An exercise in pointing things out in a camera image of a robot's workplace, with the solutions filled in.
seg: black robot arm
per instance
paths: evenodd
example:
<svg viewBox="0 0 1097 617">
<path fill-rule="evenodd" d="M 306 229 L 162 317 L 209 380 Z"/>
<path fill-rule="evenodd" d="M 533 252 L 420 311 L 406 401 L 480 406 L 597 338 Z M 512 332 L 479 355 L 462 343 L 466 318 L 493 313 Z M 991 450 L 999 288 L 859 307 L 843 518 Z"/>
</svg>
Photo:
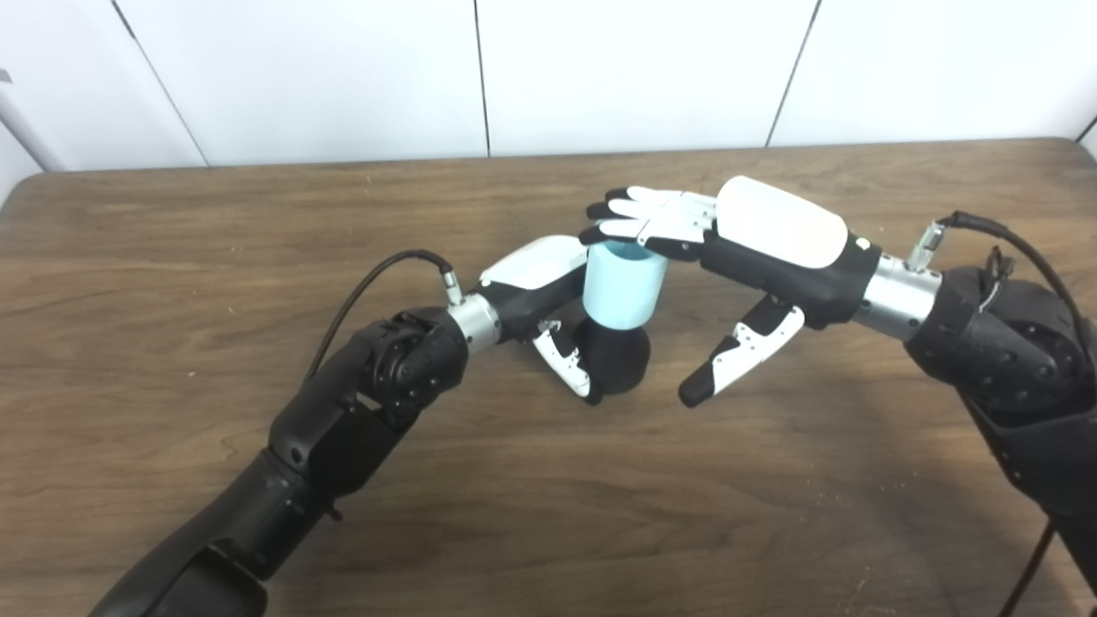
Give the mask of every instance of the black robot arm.
<svg viewBox="0 0 1097 617">
<path fill-rule="evenodd" d="M 553 238 L 500 260 L 467 294 L 445 265 L 449 307 L 405 311 L 354 333 L 318 370 L 309 370 L 271 424 L 259 456 L 123 575 L 91 617 L 263 615 L 261 582 L 274 575 L 324 515 L 341 519 L 336 500 L 361 489 L 419 414 L 461 383 L 470 356 L 506 340 L 542 336 L 539 324 L 583 294 L 586 250 L 576 238 Z M 348 308 L 349 303 L 333 325 Z M 567 374 L 581 372 L 577 351 L 567 348 L 563 333 L 554 334 L 552 348 L 573 359 Z M 587 384 L 588 401 L 595 392 Z"/>
</svg>

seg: cable connector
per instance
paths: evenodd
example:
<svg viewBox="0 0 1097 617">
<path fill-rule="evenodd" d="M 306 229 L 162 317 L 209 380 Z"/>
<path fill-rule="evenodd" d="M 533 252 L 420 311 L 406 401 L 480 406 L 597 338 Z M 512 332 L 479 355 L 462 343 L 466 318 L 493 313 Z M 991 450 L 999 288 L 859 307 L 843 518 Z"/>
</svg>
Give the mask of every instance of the cable connector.
<svg viewBox="0 0 1097 617">
<path fill-rule="evenodd" d="M 929 262 L 932 261 L 937 247 L 941 246 L 942 239 L 945 239 L 945 225 L 939 221 L 930 223 L 911 250 L 911 256 L 906 258 L 906 265 L 915 272 L 925 271 L 929 267 Z"/>
<path fill-rule="evenodd" d="M 457 274 L 453 270 L 442 272 L 442 284 L 445 285 L 445 300 L 450 306 L 459 306 L 465 301 L 465 295 L 461 293 L 461 283 L 457 282 Z"/>
</svg>

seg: black forearm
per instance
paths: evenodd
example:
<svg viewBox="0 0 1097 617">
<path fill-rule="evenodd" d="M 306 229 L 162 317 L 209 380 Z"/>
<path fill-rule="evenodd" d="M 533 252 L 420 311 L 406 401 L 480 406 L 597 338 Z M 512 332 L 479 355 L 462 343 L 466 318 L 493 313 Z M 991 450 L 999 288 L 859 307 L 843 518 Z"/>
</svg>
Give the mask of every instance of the black forearm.
<svg viewBox="0 0 1097 617">
<path fill-rule="evenodd" d="M 262 615 L 259 581 L 335 514 L 335 500 L 365 484 L 423 407 L 461 381 L 467 354 L 452 329 L 444 311 L 421 310 L 355 333 L 274 419 L 256 460 L 134 565 L 91 617 Z"/>
</svg>

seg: black cable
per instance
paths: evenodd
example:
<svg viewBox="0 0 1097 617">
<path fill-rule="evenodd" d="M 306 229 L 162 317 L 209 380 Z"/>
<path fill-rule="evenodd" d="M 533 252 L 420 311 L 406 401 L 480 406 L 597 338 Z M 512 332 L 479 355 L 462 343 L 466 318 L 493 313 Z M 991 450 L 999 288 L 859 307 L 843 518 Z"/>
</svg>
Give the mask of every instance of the black cable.
<svg viewBox="0 0 1097 617">
<path fill-rule="evenodd" d="M 453 266 L 451 266 L 449 261 L 436 253 L 423 250 L 421 248 L 402 250 L 400 253 L 385 259 L 381 263 L 377 263 L 373 270 L 370 270 L 370 273 L 366 274 L 360 283 L 358 283 L 354 291 L 350 292 L 350 295 L 347 296 L 346 301 L 343 301 L 343 305 L 340 306 L 339 311 L 336 313 L 335 318 L 331 319 L 331 325 L 328 326 L 328 332 L 324 333 L 324 338 L 320 339 L 320 346 L 316 350 L 316 356 L 313 357 L 312 363 L 308 364 L 308 370 L 305 371 L 305 380 L 302 382 L 302 385 L 308 383 L 308 381 L 316 375 L 316 371 L 320 369 L 320 364 L 324 362 L 324 357 L 327 356 L 328 348 L 331 347 L 331 341 L 339 332 L 339 326 L 342 325 L 347 314 L 350 313 L 350 310 L 354 306 L 359 296 L 362 295 L 362 292 L 365 291 L 365 288 L 370 287 L 370 284 L 372 284 L 382 272 L 387 270 L 394 263 L 404 261 L 405 259 L 422 259 L 425 261 L 430 261 L 434 266 L 438 266 L 438 271 L 442 274 L 453 271 Z"/>
<path fill-rule="evenodd" d="M 977 216 L 975 214 L 969 214 L 966 212 L 957 211 L 952 216 L 947 216 L 937 221 L 938 224 L 945 225 L 947 227 L 958 227 L 961 229 L 972 229 L 975 232 L 982 232 L 984 234 L 992 235 L 996 238 L 1002 238 L 1014 246 L 1017 250 L 1021 253 L 1025 257 L 1036 266 L 1036 269 L 1040 271 L 1040 274 L 1048 281 L 1051 289 L 1066 305 L 1066 310 L 1071 313 L 1071 319 L 1074 321 L 1074 333 L 1078 337 L 1078 345 L 1082 346 L 1082 352 L 1086 356 L 1086 360 L 1090 368 L 1094 368 L 1094 359 L 1089 354 L 1089 328 L 1086 327 L 1085 317 L 1082 316 L 1082 311 L 1078 310 L 1077 303 L 1074 302 L 1074 296 L 1071 295 L 1071 291 L 1066 289 L 1063 284 L 1063 280 L 1059 278 L 1059 273 L 1055 269 L 1051 267 L 1051 263 L 1044 259 L 1043 255 L 1036 249 L 1034 246 L 1029 244 L 1025 238 L 1018 236 L 1009 227 L 994 221 L 993 218 L 986 218 L 984 216 Z"/>
<path fill-rule="evenodd" d="M 1036 571 L 1040 568 L 1040 562 L 1043 561 L 1044 553 L 1048 552 L 1048 547 L 1051 545 L 1051 538 L 1055 535 L 1055 527 L 1051 524 L 1051 519 L 1048 524 L 1043 526 L 1043 532 L 1040 534 L 1040 539 L 1036 542 L 1036 548 L 1032 549 L 1032 556 L 1029 557 L 1028 563 L 1025 564 L 1025 570 L 1021 571 L 1021 575 L 1017 579 L 1017 584 L 1014 585 L 1014 591 L 1009 592 L 1009 597 L 1006 598 L 1006 603 L 1002 605 L 1002 610 L 998 612 L 998 617 L 1009 617 L 1014 614 L 1014 609 L 1017 608 L 1017 603 L 1020 602 L 1021 596 L 1025 594 L 1025 590 L 1028 588 L 1029 583 L 1032 582 L 1032 576 L 1036 575 Z"/>
</svg>

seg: white robotic hand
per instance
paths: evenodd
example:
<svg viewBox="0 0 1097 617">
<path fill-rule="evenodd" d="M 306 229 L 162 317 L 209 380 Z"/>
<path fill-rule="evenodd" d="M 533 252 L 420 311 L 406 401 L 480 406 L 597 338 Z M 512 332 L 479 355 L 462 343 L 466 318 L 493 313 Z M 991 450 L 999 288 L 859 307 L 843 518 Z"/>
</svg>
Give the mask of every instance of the white robotic hand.
<svg viewBox="0 0 1097 617">
<path fill-rule="evenodd" d="M 721 238 L 804 268 L 825 268 L 845 248 L 840 216 L 746 176 L 728 180 L 712 198 L 644 187 L 617 189 L 590 205 L 597 221 L 584 244 L 635 242 L 670 259 L 695 261 L 701 247 Z"/>
<path fill-rule="evenodd" d="M 807 325 L 846 323 L 866 312 L 881 250 L 840 216 L 738 176 L 715 197 L 643 187 L 618 189 L 590 205 L 584 244 L 635 242 L 769 295 L 687 379 L 679 396 L 694 406 L 731 385 Z"/>
</svg>

